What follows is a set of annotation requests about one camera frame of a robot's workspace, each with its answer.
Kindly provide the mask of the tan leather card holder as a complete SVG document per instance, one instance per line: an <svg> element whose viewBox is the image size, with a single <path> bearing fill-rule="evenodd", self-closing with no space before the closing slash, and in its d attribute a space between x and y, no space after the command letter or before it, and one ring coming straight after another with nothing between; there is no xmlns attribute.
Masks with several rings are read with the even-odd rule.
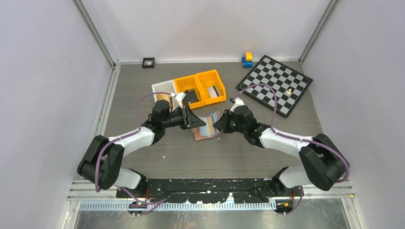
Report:
<svg viewBox="0 0 405 229"><path fill-rule="evenodd" d="M199 118L203 120L206 125L192 129L196 141L212 138L221 133L218 129L213 127L214 123L220 119L219 111L216 111L207 117L199 116Z"/></svg>

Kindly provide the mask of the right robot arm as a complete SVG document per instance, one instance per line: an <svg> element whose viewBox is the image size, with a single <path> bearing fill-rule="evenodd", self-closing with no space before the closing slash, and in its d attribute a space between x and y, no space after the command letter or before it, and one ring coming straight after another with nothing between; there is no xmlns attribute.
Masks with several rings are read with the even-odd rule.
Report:
<svg viewBox="0 0 405 229"><path fill-rule="evenodd" d="M279 196L303 185L328 191L348 178L348 161L324 134L310 137L279 131L258 122L246 105L225 110L213 127L227 134L241 133L253 146L274 149L301 160L300 166L283 168L273 176L273 191Z"/></svg>

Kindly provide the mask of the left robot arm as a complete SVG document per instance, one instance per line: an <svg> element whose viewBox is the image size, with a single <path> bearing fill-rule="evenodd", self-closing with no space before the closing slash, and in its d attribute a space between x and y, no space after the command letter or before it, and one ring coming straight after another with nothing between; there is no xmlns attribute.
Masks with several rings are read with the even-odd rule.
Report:
<svg viewBox="0 0 405 229"><path fill-rule="evenodd" d="M142 197L147 190L145 177L135 170L124 169L121 166L123 158L160 141L166 128L178 126L187 130L205 125L205 121L189 106L171 109L168 101L158 100L140 128L110 138L95 136L77 167L77 173L92 182L97 190L124 187L134 197Z"/></svg>

